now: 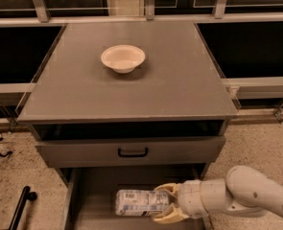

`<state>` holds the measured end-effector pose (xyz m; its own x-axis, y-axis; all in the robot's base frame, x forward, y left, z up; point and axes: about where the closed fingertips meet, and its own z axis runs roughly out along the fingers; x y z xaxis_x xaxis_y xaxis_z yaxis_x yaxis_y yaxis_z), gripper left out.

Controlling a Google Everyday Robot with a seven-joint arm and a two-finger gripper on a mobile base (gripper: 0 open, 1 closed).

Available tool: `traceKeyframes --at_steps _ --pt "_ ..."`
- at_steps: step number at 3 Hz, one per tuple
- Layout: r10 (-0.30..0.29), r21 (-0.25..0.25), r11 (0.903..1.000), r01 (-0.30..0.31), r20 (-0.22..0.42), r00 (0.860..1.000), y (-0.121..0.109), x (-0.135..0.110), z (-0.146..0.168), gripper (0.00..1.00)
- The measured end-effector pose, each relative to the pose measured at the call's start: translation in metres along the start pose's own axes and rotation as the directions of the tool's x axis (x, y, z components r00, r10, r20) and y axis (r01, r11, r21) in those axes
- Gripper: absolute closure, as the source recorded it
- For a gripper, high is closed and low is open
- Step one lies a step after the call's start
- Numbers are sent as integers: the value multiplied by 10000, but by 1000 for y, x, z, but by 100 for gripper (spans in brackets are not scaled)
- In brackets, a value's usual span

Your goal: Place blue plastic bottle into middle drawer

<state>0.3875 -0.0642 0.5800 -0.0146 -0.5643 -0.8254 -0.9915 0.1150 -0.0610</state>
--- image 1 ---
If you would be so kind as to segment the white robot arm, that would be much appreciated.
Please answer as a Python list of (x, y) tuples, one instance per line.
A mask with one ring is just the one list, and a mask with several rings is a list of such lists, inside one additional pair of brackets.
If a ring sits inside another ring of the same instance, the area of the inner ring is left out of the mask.
[(271, 212), (283, 218), (283, 186), (247, 166), (235, 166), (221, 179), (187, 180), (157, 189), (173, 200), (153, 217), (160, 224), (199, 219), (211, 213), (259, 218)]

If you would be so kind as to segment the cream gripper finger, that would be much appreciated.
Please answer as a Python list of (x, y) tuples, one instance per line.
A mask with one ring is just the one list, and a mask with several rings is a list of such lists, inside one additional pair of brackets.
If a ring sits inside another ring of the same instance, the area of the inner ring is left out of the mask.
[(166, 192), (169, 196), (173, 198), (177, 198), (177, 192), (179, 190), (179, 186), (180, 186), (179, 183), (166, 183), (155, 187), (154, 190)]
[(152, 220), (159, 224), (170, 224), (188, 219), (185, 214), (176, 204), (171, 203), (162, 213), (152, 217)]

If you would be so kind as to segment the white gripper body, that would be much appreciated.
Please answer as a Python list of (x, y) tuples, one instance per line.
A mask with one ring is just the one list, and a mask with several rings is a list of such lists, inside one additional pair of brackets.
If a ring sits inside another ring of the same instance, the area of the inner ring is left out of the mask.
[(208, 216), (202, 203), (200, 185), (199, 180), (188, 180), (178, 186), (177, 206), (186, 219), (200, 219)]

